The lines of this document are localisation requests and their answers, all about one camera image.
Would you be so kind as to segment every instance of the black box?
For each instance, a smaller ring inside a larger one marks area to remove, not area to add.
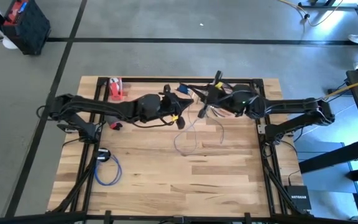
[[[311,210],[307,186],[285,186],[292,202],[302,210]]]
[[[5,14],[4,35],[25,55],[39,55],[49,33],[49,20],[34,0],[13,0]]]

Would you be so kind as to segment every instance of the wooden tabletop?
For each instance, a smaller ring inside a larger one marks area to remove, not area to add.
[[[78,95],[93,98],[97,79],[82,77]],[[264,79],[264,83],[268,99],[282,99],[278,79]],[[124,100],[158,93],[165,84],[124,83]],[[178,86],[177,83],[169,84],[172,90]],[[189,97],[175,93],[180,98]],[[195,97],[195,103],[183,113],[185,129],[197,119],[201,107]],[[89,113],[79,115],[89,120]],[[270,117],[273,124],[287,120],[285,114]],[[160,123],[153,121],[143,125]],[[121,131],[105,125],[101,137],[101,147],[109,149],[119,159],[122,178],[109,187],[93,181],[89,214],[104,215],[105,210],[111,210],[113,215],[243,217],[249,212],[252,217],[270,216],[255,121],[246,116],[217,118],[213,114],[197,120],[196,132],[191,128],[177,137],[177,148],[188,156],[181,156],[174,148],[173,140],[182,132],[176,125],[150,129],[123,125]],[[220,143],[223,130],[224,139]],[[77,137],[77,134],[67,134],[66,141]],[[285,137],[285,140],[292,143],[290,138]],[[62,149],[49,210],[54,209],[74,186],[82,148],[82,143],[73,142]],[[299,170],[298,159],[294,150],[284,144],[277,146],[277,157],[283,183],[287,184],[288,175]],[[98,173],[101,180],[110,182],[116,171],[117,165],[107,161],[101,164]],[[302,184],[299,172],[291,176],[291,183]],[[272,188],[279,211],[277,191]]]

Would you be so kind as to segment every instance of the coiled blue cable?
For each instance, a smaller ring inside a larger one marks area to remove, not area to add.
[[[117,159],[114,155],[112,155],[112,156],[110,157],[110,159],[112,159],[112,160],[114,160],[114,161],[116,162],[116,164],[117,164],[117,166],[118,166],[118,169],[117,169],[116,178],[114,178],[114,180],[113,180],[112,182],[107,183],[107,184],[106,184],[106,183],[103,183],[103,182],[99,179],[99,176],[98,176],[98,168],[99,168],[101,162],[100,162],[100,161],[96,161],[96,166],[95,166],[95,168],[94,168],[94,178],[95,178],[96,181],[98,181],[98,183],[99,183],[100,185],[102,185],[102,186],[112,186],[112,185],[118,183],[118,182],[119,182],[119,179],[121,179],[121,176],[122,176],[122,168],[121,168],[121,165],[120,165],[119,162],[118,162],[118,159]]]

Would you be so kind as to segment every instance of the concrete floor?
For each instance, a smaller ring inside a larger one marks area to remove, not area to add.
[[[0,0],[0,10],[5,11],[9,2]],[[81,0],[37,0],[37,4],[51,21],[51,36],[68,37]],[[312,21],[327,15],[322,9],[309,12]],[[296,10],[275,0],[88,0],[76,36],[346,40],[349,34],[358,34],[355,11],[335,12],[313,28],[300,23]],[[37,124],[35,109],[45,103],[65,46],[49,42],[41,56],[29,57],[0,44],[0,216]],[[83,75],[211,77],[222,70],[225,77],[279,78],[288,99],[320,97],[326,88],[343,83],[354,62],[358,46],[350,45],[74,43],[57,94],[76,93]],[[349,123],[358,129],[357,108],[348,108],[353,103],[348,98],[334,101],[333,110],[344,116],[303,138],[357,141],[358,136],[344,139],[346,130],[338,129]],[[47,123],[16,215],[45,212],[64,138],[55,125]],[[340,210],[341,203],[336,202],[325,204]],[[316,211],[324,210],[324,205],[315,204]],[[315,213],[345,219],[357,215],[357,210],[341,214],[348,217]]]

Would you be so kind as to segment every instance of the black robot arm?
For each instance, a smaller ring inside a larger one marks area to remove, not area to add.
[[[226,83],[220,71],[210,84],[181,85],[191,89],[204,103],[203,109],[198,113],[199,118],[204,117],[209,106],[224,109],[235,116],[246,115],[251,119],[263,118],[268,114],[302,114],[282,124],[259,127],[261,129],[259,132],[265,133],[265,141],[268,144],[278,144],[285,134],[300,128],[312,124],[327,126],[335,120],[329,104],[322,99],[268,100],[260,96],[252,86],[244,84],[231,86]]]
[[[67,124],[58,124],[60,129],[64,131],[68,129],[77,130],[80,141],[91,144],[100,139],[99,126],[84,121],[77,115],[78,112],[114,116],[140,128],[170,126],[176,123],[178,129],[182,129],[185,126],[185,120],[181,117],[181,114],[193,103],[193,100],[182,99],[171,93],[169,85],[165,85],[163,92],[159,94],[163,96],[162,99],[157,94],[147,94],[136,100],[122,103],[109,103],[66,94],[55,98],[49,116],[55,121],[65,121]],[[172,116],[172,120],[166,122],[165,116]],[[160,119],[162,124],[156,126],[135,124],[136,121],[146,123],[155,119]]]

